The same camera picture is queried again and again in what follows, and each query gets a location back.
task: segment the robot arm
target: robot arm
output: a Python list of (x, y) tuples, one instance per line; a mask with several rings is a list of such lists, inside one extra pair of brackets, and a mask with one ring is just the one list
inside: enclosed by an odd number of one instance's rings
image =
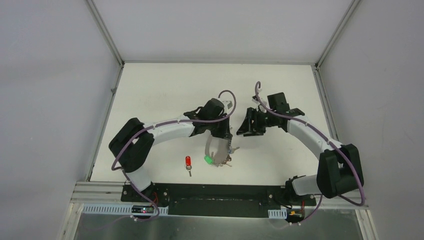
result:
[(137, 118), (131, 118), (109, 143), (109, 149), (117, 157), (136, 133), (147, 129), (127, 146), (118, 160), (131, 182), (142, 191), (152, 182), (143, 164), (154, 145), (176, 138), (203, 134), (206, 130), (209, 130), (215, 138), (231, 140), (233, 136), (230, 133), (230, 118), (217, 119), (226, 116), (232, 107), (231, 101), (212, 98), (205, 106), (165, 122), (143, 123)]
[[(285, 188), (289, 192), (287, 201), (295, 202), (302, 196), (311, 194), (323, 194), (327, 198), (333, 198), (358, 189), (351, 169), (337, 150), (329, 144), (329, 141), (348, 157), (359, 176), (361, 184), (364, 184), (359, 152), (353, 144), (343, 145), (311, 129), (308, 126), (310, 124), (308, 117), (298, 108), (290, 109), (284, 93), (269, 95), (267, 98), (269, 107), (274, 113), (288, 116), (288, 118), (275, 116), (264, 111), (262, 106), (257, 109), (250, 107), (247, 109), (246, 117), (238, 129), (237, 135), (245, 137), (261, 136), (265, 134), (266, 128), (276, 126), (299, 139), (319, 160), (316, 175), (295, 176), (286, 181)], [(257, 96), (254, 96), (253, 100), (258, 101)]]

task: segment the white table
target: white table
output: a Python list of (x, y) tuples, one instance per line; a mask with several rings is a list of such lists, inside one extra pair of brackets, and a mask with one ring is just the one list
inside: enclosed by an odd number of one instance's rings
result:
[[(232, 167), (215, 167), (204, 160), (207, 134), (178, 138), (154, 146), (144, 164), (153, 182), (225, 185), (283, 185), (295, 175), (314, 175), (318, 160), (295, 137), (277, 127), (264, 136), (237, 136), (246, 108), (261, 81), (260, 96), (284, 92), (291, 108), (299, 108), (328, 134), (315, 79), (308, 65), (127, 63), (113, 102), (91, 181), (123, 182), (122, 172), (111, 171), (114, 156), (108, 144), (131, 118), (161, 122), (203, 106), (221, 90), (232, 90), (237, 108), (230, 118)], [(223, 97), (231, 100), (230, 94)], [(191, 157), (192, 177), (185, 169)]]

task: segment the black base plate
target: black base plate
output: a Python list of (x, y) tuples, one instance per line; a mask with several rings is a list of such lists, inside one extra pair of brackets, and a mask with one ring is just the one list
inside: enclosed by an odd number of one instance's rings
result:
[[(268, 218), (268, 210), (289, 205), (282, 198), (284, 191), (281, 186), (156, 183), (143, 194), (153, 200), (156, 193), (158, 207), (168, 207), (169, 215)], [(123, 186), (121, 201), (146, 202), (130, 185)], [(315, 198), (304, 204), (315, 206)]]

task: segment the key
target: key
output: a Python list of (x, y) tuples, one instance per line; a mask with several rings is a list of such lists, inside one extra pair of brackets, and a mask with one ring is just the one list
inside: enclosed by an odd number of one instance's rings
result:
[(230, 147), (230, 149), (229, 149), (229, 151), (228, 151), (228, 154), (233, 154), (237, 149), (239, 149), (240, 147), (238, 146), (238, 147), (236, 147), (236, 148), (232, 148), (232, 147)]
[(187, 169), (188, 174), (190, 175), (190, 177), (192, 176), (192, 166), (185, 166), (185, 169)]

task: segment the black joint housing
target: black joint housing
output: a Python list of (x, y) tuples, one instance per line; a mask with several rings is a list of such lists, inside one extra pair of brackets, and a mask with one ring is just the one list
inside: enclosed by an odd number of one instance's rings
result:
[[(200, 107), (198, 112), (196, 110), (188, 111), (184, 113), (192, 120), (216, 120), (225, 117), (227, 114), (224, 113), (224, 104), (216, 98), (212, 98), (207, 103)], [(203, 134), (206, 130), (209, 130), (213, 137), (231, 140), (233, 135), (230, 133), (230, 118), (217, 122), (193, 122), (194, 130), (190, 137), (198, 134)]]
[[(358, 148), (349, 144), (342, 145), (340, 150), (352, 163), (363, 186), (364, 177)], [(316, 183), (319, 190), (328, 199), (358, 189), (352, 170), (336, 150), (325, 150), (319, 155)]]
[[(299, 115), (305, 115), (298, 108), (290, 109), (290, 105), (286, 101), (286, 96), (283, 92), (268, 95), (269, 107), (277, 114), (285, 115), (289, 117), (296, 117)], [(287, 132), (288, 119), (275, 116), (269, 112), (262, 112), (249, 107), (246, 111), (246, 117), (240, 128), (237, 130), (237, 135), (248, 136), (262, 136), (266, 132), (266, 128), (279, 127)]]
[[(115, 157), (118, 156), (131, 137), (143, 129), (144, 123), (140, 122), (136, 117), (128, 120), (109, 143), (109, 149), (113, 155)], [(145, 163), (150, 148), (152, 148), (155, 141), (153, 134), (147, 131), (141, 133), (136, 139), (137, 142), (132, 142), (118, 160), (126, 173), (134, 172)]]

